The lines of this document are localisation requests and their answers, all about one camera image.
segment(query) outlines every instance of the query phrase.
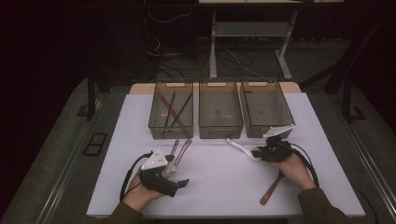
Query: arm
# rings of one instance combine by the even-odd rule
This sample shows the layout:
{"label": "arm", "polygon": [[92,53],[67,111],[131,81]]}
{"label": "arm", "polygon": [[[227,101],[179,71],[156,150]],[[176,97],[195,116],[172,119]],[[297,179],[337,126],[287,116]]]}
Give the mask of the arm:
{"label": "arm", "polygon": [[122,202],[117,205],[110,217],[102,219],[100,224],[138,223],[143,217],[141,213],[143,208],[152,200],[163,196],[160,192],[148,189],[140,184],[139,172],[136,173],[129,184],[128,190]]}
{"label": "arm", "polygon": [[295,154],[282,162],[267,163],[280,169],[301,191],[298,199],[303,209],[304,223],[351,223],[342,211],[331,205],[323,190],[317,188],[304,163]]}

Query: sleeve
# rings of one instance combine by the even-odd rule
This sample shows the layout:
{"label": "sleeve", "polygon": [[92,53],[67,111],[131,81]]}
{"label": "sleeve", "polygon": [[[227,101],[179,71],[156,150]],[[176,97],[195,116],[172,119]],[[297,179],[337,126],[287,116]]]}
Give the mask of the sleeve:
{"label": "sleeve", "polygon": [[99,224],[134,224],[143,217],[141,212],[135,211],[125,203],[119,203],[110,217],[102,219]]}
{"label": "sleeve", "polygon": [[298,195],[303,209],[304,223],[350,224],[351,220],[338,208],[333,207],[323,189],[308,189]]}

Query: hand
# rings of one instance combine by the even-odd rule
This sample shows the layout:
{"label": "hand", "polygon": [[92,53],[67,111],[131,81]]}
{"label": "hand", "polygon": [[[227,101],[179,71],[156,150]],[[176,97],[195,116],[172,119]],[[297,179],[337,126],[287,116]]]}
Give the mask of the hand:
{"label": "hand", "polygon": [[305,164],[294,153],[292,153],[285,161],[267,162],[267,164],[281,170],[285,177],[293,182],[300,191],[317,187],[311,179]]}
{"label": "hand", "polygon": [[129,184],[128,190],[131,188],[133,189],[128,191],[122,202],[132,207],[134,210],[140,212],[149,202],[163,196],[163,194],[158,191],[148,189],[142,185],[139,178],[139,173],[140,169]]}

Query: wrist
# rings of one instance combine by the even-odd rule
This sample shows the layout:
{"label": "wrist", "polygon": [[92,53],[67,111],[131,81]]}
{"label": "wrist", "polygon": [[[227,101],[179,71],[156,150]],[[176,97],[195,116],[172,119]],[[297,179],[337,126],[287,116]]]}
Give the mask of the wrist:
{"label": "wrist", "polygon": [[142,211],[146,205],[149,204],[153,199],[150,197],[142,195],[141,193],[129,192],[125,195],[122,200],[123,203],[132,207],[134,210],[140,212]]}
{"label": "wrist", "polygon": [[314,183],[314,181],[312,181],[311,178],[296,181],[295,185],[299,188],[300,191],[315,189],[317,187],[317,185]]}

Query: plastic storage bin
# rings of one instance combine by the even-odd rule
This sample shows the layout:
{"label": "plastic storage bin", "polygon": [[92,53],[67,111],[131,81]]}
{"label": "plastic storage bin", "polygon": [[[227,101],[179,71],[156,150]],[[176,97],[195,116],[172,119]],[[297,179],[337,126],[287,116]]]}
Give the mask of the plastic storage bin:
{"label": "plastic storage bin", "polygon": [[192,80],[157,80],[148,122],[154,139],[193,138],[192,88]]}
{"label": "plastic storage bin", "polygon": [[[240,98],[249,138],[262,138],[271,127],[295,125],[276,78],[242,78]],[[279,136],[286,138],[290,132]]]}
{"label": "plastic storage bin", "polygon": [[243,126],[235,80],[201,78],[199,82],[200,138],[239,138]]}

